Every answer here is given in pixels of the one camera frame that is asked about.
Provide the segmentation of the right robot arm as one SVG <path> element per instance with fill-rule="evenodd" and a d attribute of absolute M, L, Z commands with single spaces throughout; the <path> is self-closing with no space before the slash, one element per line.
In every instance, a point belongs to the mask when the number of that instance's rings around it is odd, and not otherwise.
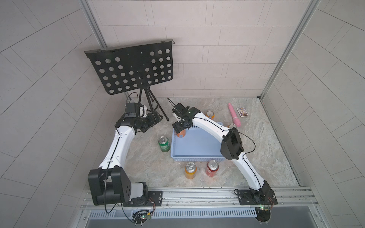
<path fill-rule="evenodd" d="M 183 106 L 181 103 L 172 109 L 177 122 L 173 123 L 175 132 L 197 126 L 206 131 L 221 143 L 221 154 L 233 161 L 246 179 L 250 190 L 254 195 L 262 198 L 267 197 L 271 187 L 255 170 L 244 151 L 240 132 L 237 128 L 228 128 L 208 118 L 204 113 L 195 107 Z"/>

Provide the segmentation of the orange Fanta can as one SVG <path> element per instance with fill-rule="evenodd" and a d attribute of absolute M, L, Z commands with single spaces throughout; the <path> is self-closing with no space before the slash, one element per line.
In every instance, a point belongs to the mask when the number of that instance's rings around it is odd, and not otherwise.
<path fill-rule="evenodd" d="M 205 114 L 209 119 L 214 120 L 215 114 L 213 111 L 208 110 Z"/>
<path fill-rule="evenodd" d="M 231 124 L 229 125 L 229 128 L 230 128 L 230 129 L 237 128 L 237 125 L 235 125 L 234 123 L 231 123 Z"/>

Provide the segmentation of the green Sprite can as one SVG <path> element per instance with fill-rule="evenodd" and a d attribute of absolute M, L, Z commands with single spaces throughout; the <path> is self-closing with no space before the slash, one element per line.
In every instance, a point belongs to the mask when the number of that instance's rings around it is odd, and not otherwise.
<path fill-rule="evenodd" d="M 161 136 L 158 140 L 159 147 L 162 152 L 166 153 L 170 150 L 171 145 L 169 139 L 165 136 Z"/>

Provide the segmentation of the red cola can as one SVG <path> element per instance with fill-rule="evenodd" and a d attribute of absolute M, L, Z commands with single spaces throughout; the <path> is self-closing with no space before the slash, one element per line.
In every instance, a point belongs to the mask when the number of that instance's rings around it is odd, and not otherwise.
<path fill-rule="evenodd" d="M 216 160 L 210 160 L 207 162 L 206 175 L 209 177 L 214 177 L 219 170 L 219 164 Z"/>

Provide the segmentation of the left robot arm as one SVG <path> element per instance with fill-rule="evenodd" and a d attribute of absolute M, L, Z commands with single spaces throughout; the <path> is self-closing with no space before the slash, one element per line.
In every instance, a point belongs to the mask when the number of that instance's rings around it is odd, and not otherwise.
<path fill-rule="evenodd" d="M 115 124 L 115 136 L 110 149 L 97 169 L 88 174 L 88 184 L 94 205 L 109 205 L 148 201 L 148 187 L 144 182 L 132 183 L 124 170 L 127 153 L 137 131 L 142 133 L 163 120 L 157 111 L 132 117 L 127 114 Z"/>

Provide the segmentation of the orange soda can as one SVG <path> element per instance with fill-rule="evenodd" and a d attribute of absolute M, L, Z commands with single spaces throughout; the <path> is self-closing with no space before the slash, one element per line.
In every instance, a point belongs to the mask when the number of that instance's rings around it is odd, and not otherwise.
<path fill-rule="evenodd" d="M 176 134 L 176 136 L 177 137 L 179 137 L 179 138 L 183 138 L 183 137 L 185 137 L 185 135 L 186 135 L 186 130 L 184 129 L 184 130 L 182 130 L 181 132 L 179 132 L 179 133 L 175 133 Z"/>

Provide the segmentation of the yellow-orange Schweppes can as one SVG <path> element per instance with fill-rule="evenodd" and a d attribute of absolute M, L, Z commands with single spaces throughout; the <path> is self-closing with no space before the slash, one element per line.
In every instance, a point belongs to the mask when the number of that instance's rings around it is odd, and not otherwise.
<path fill-rule="evenodd" d="M 185 176 L 187 179 L 193 179 L 196 176 L 197 167 L 195 163 L 188 162 L 185 166 Z"/>

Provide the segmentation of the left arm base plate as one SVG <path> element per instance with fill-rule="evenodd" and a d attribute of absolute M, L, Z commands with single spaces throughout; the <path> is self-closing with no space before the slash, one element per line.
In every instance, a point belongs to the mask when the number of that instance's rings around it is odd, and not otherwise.
<path fill-rule="evenodd" d="M 133 198 L 130 201 L 123 203 L 124 207 L 152 207 L 161 206 L 163 191 L 149 191 L 147 195 L 139 198 Z"/>

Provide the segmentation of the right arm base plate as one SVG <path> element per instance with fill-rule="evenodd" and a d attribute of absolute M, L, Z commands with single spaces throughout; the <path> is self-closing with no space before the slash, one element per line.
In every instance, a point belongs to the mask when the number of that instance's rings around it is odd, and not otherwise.
<path fill-rule="evenodd" d="M 270 189 L 270 191 L 266 194 L 266 196 L 261 195 L 259 191 L 251 189 L 245 189 L 245 190 L 235 189 L 234 194 L 237 196 L 241 206 L 255 205 L 256 207 L 259 207 L 260 205 L 273 206 L 278 204 L 273 189 Z"/>

